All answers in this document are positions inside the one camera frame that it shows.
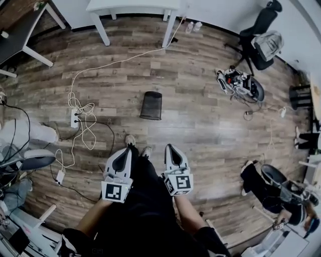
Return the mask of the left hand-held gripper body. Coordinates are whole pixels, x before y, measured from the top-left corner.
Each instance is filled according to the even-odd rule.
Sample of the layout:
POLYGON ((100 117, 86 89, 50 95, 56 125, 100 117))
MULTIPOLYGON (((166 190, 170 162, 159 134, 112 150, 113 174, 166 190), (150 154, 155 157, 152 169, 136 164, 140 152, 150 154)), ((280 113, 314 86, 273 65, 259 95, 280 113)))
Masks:
POLYGON ((132 183, 133 180, 131 178, 107 173, 106 178, 101 182, 102 199, 110 202, 124 203, 132 183))

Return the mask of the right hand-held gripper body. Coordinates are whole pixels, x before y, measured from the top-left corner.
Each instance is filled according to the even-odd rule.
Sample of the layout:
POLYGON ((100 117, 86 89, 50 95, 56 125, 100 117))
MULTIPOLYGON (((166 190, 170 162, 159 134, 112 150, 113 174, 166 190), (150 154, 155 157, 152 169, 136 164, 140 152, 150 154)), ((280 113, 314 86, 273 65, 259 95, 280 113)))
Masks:
POLYGON ((171 196, 189 194, 194 188, 194 177, 189 167, 166 170, 163 179, 171 196))

